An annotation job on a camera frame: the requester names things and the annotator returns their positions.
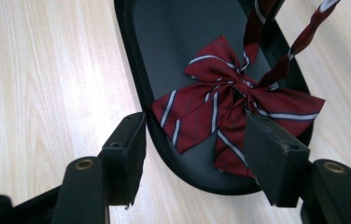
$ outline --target strap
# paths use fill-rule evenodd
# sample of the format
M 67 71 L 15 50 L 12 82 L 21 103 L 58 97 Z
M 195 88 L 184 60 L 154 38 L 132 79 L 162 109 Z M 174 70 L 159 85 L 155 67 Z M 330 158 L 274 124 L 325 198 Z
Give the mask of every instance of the strap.
M 292 44 L 288 53 L 284 55 L 274 68 L 267 72 L 260 80 L 260 86 L 270 86 L 288 74 L 289 62 L 295 57 L 295 55 L 309 46 L 315 36 L 318 26 L 330 15 L 339 2 L 340 0 L 324 0 L 313 14 L 310 23 L 304 28 Z
M 251 10 L 248 16 L 245 37 L 244 37 L 244 64 L 242 71 L 246 70 L 249 65 L 255 63 L 257 59 L 258 48 L 260 46 L 260 35 L 263 30 L 268 16 L 276 6 L 276 3 L 283 2 L 284 0 L 256 0 L 254 3 L 254 8 Z

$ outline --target striped ribbon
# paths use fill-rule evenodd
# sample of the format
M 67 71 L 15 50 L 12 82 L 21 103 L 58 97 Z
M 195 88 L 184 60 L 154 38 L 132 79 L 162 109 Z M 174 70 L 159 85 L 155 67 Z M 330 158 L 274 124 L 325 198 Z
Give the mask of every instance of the striped ribbon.
M 241 65 L 231 45 L 220 36 L 200 50 L 185 69 L 198 83 L 174 90 L 152 104 L 152 111 L 175 148 L 183 153 L 211 134 L 217 135 L 214 166 L 235 175 L 254 177 L 243 155 L 246 114 L 274 119 L 294 136 L 303 133 L 317 117 L 324 100 L 272 85 L 288 74 L 289 61 L 312 41 L 318 25 L 339 0 L 326 0 L 312 16 L 289 52 L 260 82 L 244 70 L 255 62 L 260 34 L 275 1 L 257 0 L 246 25 L 245 60 Z

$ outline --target white stripe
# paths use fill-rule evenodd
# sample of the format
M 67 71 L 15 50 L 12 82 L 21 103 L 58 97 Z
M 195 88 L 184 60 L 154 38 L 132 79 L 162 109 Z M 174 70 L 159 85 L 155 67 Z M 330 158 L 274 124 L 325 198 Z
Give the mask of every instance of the white stripe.
M 292 59 L 295 57 L 295 55 L 293 55 L 293 54 L 291 53 L 291 49 L 288 51 L 287 57 L 288 57 L 289 60 L 292 60 Z
M 323 3 L 321 3 L 320 5 L 320 12 L 323 13 L 325 11 L 327 11 L 328 8 L 332 7 L 333 5 L 335 5 L 335 3 L 339 2 L 340 0 L 324 0 Z
M 210 54 L 197 57 L 197 58 L 193 59 L 192 61 L 190 61 L 190 64 L 199 62 L 199 61 L 204 60 L 204 59 L 209 59 L 209 58 L 218 59 L 218 60 L 222 61 L 223 63 L 227 64 L 231 69 L 235 69 L 237 71 L 236 65 L 234 65 L 233 63 L 228 63 L 225 60 L 223 60 L 215 55 L 210 55 Z
M 166 110 L 164 110 L 163 117 L 161 118 L 161 127 L 164 126 L 164 123 L 167 120 L 167 116 L 169 115 L 169 111 L 170 111 L 170 108 L 172 107 L 173 101 L 175 99 L 175 95 L 176 95 L 176 90 L 172 91 L 170 95 L 170 99 L 169 99 L 169 102 L 167 103 Z
M 278 89 L 278 87 L 271 87 L 270 88 L 270 91 L 275 91 L 275 90 L 277 90 Z
M 239 148 L 232 144 L 221 131 L 218 131 L 218 137 L 225 143 L 225 145 L 230 147 L 233 150 L 233 152 L 236 153 L 236 155 L 245 163 L 246 167 L 248 167 L 245 155 L 243 155 Z
M 178 138 L 179 133 L 179 119 L 175 122 L 175 133 L 173 134 L 173 145 L 176 145 L 176 139 Z
M 204 97 L 204 102 L 207 102 L 207 101 L 208 101 L 208 98 L 210 97 L 210 93 L 211 93 L 211 91 L 208 92 L 208 93 L 205 95 L 205 97 Z
M 318 113 L 308 114 L 308 115 L 295 115 L 295 114 L 283 114 L 283 113 L 268 113 L 257 107 L 257 104 L 254 103 L 255 108 L 257 108 L 258 112 L 263 116 L 272 118 L 272 119 L 295 119 L 295 120 L 312 120 L 318 116 Z
M 243 82 L 249 87 L 249 88 L 253 88 L 252 84 L 250 81 L 246 81 L 243 79 Z
M 258 19 L 260 19 L 260 22 L 262 22 L 262 24 L 265 24 L 266 18 L 265 18 L 265 16 L 260 12 L 260 6 L 258 5 L 258 0 L 255 0 L 254 8 L 255 8 L 255 12 L 257 13 Z
M 213 117 L 211 118 L 211 133 L 215 132 L 217 128 L 217 114 L 218 114 L 218 92 L 214 94 Z
M 246 65 L 242 67 L 242 71 L 246 70 L 246 68 L 248 68 L 249 64 L 250 64 L 250 61 L 249 61 L 249 58 L 248 58 L 248 55 L 246 54 L 245 51 L 243 51 L 243 57 L 245 58 L 246 60 Z

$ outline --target black bracket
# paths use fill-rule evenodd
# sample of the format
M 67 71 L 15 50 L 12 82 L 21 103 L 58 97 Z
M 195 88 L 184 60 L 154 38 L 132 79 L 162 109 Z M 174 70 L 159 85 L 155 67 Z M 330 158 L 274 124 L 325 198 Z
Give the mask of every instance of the black bracket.
M 351 223 L 351 168 L 308 161 L 309 148 L 261 115 L 247 116 L 244 153 L 271 205 L 296 207 L 303 223 Z
M 0 224 L 109 223 L 109 205 L 134 203 L 146 157 L 146 117 L 124 118 L 97 157 L 67 166 L 59 187 L 16 207 L 0 195 Z

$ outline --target wooden floor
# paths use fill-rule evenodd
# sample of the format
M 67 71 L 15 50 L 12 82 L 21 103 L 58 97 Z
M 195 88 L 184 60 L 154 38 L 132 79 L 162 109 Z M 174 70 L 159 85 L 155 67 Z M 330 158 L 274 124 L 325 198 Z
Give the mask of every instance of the wooden floor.
M 319 0 L 286 1 L 277 21 L 292 42 Z M 311 161 L 351 167 L 351 1 L 341 2 L 297 56 L 311 93 L 327 100 Z M 0 194 L 22 203 L 61 184 L 68 162 L 96 155 L 121 119 L 140 111 L 113 1 L 0 0 Z M 112 223 L 300 223 L 262 192 L 219 196 L 191 187 L 150 138 L 135 205 Z

